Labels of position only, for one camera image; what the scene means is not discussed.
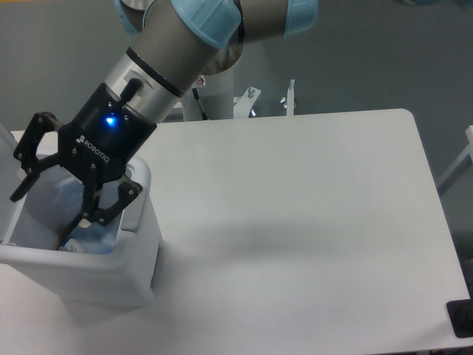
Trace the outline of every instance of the blue led light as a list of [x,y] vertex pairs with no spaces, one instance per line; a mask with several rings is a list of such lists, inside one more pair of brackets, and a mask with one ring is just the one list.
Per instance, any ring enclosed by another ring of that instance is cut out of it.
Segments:
[[115,127],[117,125],[117,118],[115,117],[107,117],[105,119],[106,124],[108,124],[110,127]]

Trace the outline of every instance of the black cable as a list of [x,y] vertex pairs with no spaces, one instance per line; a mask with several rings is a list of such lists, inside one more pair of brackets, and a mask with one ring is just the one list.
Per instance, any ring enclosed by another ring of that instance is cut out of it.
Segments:
[[197,103],[199,104],[200,114],[202,115],[202,119],[204,121],[208,121],[207,113],[204,110],[204,106],[202,105],[202,100],[200,100],[200,96],[199,96],[199,93],[198,93],[196,87],[192,89],[192,93],[194,94],[194,98],[196,99]]

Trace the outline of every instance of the robotiq logo text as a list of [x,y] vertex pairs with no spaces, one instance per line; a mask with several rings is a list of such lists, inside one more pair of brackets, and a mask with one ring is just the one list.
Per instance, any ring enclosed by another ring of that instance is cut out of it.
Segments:
[[77,143],[83,144],[84,146],[92,150],[98,157],[103,159],[103,161],[105,161],[106,163],[110,161],[110,158],[107,157],[104,152],[102,152],[96,146],[90,143],[83,135],[80,138],[77,138],[75,141]]

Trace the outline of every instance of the blue joint cover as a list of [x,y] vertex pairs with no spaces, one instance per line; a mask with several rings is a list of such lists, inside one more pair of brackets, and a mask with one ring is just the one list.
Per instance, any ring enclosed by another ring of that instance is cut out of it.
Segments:
[[128,20],[128,17],[126,17],[125,12],[123,11],[123,8],[121,6],[120,0],[114,0],[115,7],[117,8],[118,15],[120,16],[121,23],[123,24],[123,27],[125,27],[125,30],[130,34],[130,35],[137,35],[140,33],[135,26],[132,25],[130,20]]
[[289,0],[284,36],[309,30],[317,21],[319,0]]
[[212,47],[228,46],[242,17],[233,0],[171,0],[174,9],[197,37]]

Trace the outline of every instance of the metal bracket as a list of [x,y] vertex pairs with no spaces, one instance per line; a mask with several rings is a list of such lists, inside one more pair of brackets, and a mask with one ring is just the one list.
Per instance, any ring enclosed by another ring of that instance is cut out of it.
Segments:
[[440,176],[437,185],[438,194],[442,197],[445,192],[465,173],[473,163],[473,126],[466,130],[469,145],[455,158],[449,168]]
[[261,95],[261,90],[256,87],[249,87],[245,94],[234,106],[234,119],[248,118],[254,104]]

